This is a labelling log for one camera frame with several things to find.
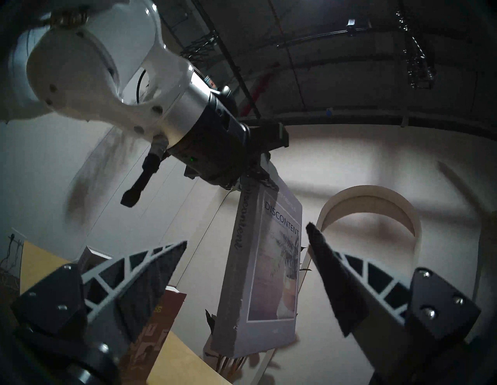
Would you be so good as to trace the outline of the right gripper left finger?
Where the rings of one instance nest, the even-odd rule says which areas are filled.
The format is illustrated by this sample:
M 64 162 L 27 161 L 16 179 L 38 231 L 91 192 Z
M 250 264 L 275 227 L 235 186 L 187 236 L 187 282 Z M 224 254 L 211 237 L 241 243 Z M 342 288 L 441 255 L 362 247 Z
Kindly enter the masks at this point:
M 187 241 L 108 259 L 81 274 L 66 263 L 31 286 L 12 310 L 10 362 L 27 346 L 81 363 L 117 363 L 163 296 Z

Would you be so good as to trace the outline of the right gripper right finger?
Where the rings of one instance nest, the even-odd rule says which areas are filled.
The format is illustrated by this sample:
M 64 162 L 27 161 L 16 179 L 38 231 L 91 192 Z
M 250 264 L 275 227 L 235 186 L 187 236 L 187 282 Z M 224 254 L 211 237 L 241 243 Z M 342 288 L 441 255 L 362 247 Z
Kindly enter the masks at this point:
M 481 310 L 472 300 L 424 267 L 406 287 L 374 264 L 334 251 L 313 223 L 306 231 L 341 332 L 353 335 L 373 367 L 370 382 L 475 381 L 477 351 L 465 338 Z

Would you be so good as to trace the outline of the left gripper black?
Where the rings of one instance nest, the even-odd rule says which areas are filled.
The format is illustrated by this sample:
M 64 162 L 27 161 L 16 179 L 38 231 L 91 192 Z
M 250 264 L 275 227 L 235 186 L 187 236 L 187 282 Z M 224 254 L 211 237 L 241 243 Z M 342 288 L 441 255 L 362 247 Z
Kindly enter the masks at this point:
M 189 178 L 200 177 L 226 190 L 237 183 L 238 191 L 255 182 L 278 192 L 279 186 L 262 166 L 247 167 L 251 155 L 289 146 L 285 126 L 271 123 L 248 128 L 237 117 L 232 92 L 212 91 L 196 123 L 167 154 L 186 165 L 184 175 Z

